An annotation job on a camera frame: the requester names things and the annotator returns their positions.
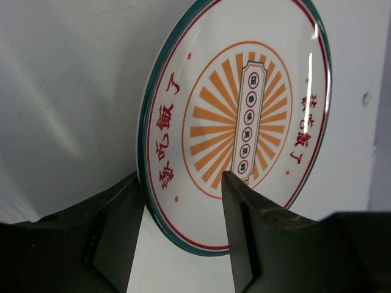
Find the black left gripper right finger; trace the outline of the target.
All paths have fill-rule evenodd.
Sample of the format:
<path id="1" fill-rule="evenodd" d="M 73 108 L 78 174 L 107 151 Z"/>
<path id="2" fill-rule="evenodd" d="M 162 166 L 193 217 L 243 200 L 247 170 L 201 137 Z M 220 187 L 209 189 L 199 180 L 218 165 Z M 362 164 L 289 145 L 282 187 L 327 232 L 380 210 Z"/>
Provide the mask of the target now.
<path id="1" fill-rule="evenodd" d="M 222 202 L 236 292 L 268 292 L 262 271 L 259 245 L 255 241 L 257 220 L 269 199 L 251 189 L 233 172 L 222 173 Z"/>

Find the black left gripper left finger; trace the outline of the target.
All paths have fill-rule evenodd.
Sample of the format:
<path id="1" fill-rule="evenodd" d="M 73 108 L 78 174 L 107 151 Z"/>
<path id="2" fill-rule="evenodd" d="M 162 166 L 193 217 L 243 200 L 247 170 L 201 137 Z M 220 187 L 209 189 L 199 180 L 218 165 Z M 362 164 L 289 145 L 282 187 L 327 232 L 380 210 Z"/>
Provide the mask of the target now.
<path id="1" fill-rule="evenodd" d="M 106 190 L 86 261 L 115 292 L 126 292 L 144 212 L 135 173 Z"/>

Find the white plate orange sunburst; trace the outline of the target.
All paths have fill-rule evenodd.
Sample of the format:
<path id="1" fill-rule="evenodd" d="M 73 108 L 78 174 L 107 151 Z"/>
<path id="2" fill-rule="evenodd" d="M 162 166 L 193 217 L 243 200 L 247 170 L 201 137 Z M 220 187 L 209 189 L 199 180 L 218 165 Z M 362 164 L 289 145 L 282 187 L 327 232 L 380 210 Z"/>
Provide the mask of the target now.
<path id="1" fill-rule="evenodd" d="M 312 1 L 195 1 L 145 86 L 137 175 L 180 249 L 228 253 L 222 174 L 289 208 L 320 150 L 331 52 Z"/>

